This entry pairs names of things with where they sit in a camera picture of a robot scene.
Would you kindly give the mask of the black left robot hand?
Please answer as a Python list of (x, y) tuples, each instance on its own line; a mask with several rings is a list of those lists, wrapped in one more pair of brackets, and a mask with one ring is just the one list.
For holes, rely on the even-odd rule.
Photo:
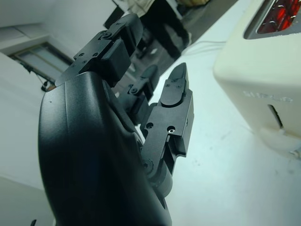
[(165, 201), (194, 121), (185, 63), (156, 103), (156, 66), (115, 96), (143, 25), (128, 14), (99, 32), (45, 93), (38, 151), (44, 189), (58, 226), (170, 226)]

